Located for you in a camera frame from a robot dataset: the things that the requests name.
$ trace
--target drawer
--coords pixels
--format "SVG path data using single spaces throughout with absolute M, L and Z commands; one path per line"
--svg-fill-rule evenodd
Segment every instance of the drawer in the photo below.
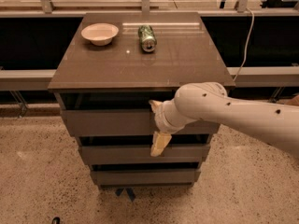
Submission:
M 99 186 L 143 186 L 143 185 L 192 185 L 199 176 L 198 170 L 142 170 L 91 172 L 93 182 Z
M 71 136 L 150 135 L 157 130 L 154 114 L 148 110 L 63 111 L 62 117 Z M 216 133 L 220 125 L 196 121 L 179 134 Z
M 125 163 L 169 163 L 198 162 L 205 159 L 210 145 L 200 146 L 188 144 L 185 146 L 167 147 L 159 157 L 151 157 L 150 146 L 99 146 L 80 147 L 79 153 L 86 165 L 125 164 Z

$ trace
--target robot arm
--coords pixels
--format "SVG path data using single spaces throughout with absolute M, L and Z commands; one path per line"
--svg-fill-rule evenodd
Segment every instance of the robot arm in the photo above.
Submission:
M 299 158 L 299 106 L 277 105 L 227 97 L 219 83 L 180 87 L 171 101 L 149 101 L 160 130 L 152 156 L 158 156 L 171 134 L 197 120 L 217 122 L 257 138 Z

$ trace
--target soda can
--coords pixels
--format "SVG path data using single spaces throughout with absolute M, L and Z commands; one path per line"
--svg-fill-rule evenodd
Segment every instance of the soda can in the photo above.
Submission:
M 149 25 L 142 25 L 138 29 L 138 35 L 140 39 L 141 48 L 146 52 L 152 52 L 155 50 L 157 40 L 153 33 L 152 27 Z

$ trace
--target floor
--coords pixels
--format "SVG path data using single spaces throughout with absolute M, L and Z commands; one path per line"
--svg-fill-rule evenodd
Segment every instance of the floor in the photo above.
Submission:
M 99 190 L 57 105 L 0 106 L 1 224 L 299 223 L 299 160 L 221 126 L 192 188 Z

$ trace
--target white bowl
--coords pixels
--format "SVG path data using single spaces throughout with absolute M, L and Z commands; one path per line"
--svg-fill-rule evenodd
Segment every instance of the white bowl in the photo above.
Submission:
M 90 40 L 96 46 L 104 46 L 112 41 L 112 38 L 117 35 L 119 28 L 112 24 L 96 23 L 85 27 L 81 34 Z

